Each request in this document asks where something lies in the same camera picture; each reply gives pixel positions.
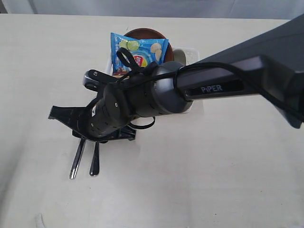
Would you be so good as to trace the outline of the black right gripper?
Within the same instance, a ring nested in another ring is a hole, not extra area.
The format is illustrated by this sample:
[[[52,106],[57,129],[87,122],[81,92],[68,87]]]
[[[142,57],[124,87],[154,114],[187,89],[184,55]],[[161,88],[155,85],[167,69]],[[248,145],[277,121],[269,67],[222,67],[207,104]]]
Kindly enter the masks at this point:
[[[136,138],[136,130],[128,126],[132,118],[127,100],[113,84],[107,84],[86,107],[52,106],[48,119],[76,123],[72,134],[93,142]]]

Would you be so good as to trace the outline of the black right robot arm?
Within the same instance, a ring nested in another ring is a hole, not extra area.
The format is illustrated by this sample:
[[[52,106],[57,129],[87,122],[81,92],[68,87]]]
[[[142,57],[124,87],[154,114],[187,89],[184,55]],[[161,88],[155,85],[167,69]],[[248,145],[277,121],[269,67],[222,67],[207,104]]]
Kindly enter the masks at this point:
[[[96,98],[85,107],[53,106],[49,119],[82,141],[134,140],[135,119],[180,114],[194,100],[259,94],[292,127],[304,121],[303,16],[188,66],[171,61],[143,68],[123,47],[117,56],[128,73],[87,71],[84,85]]]

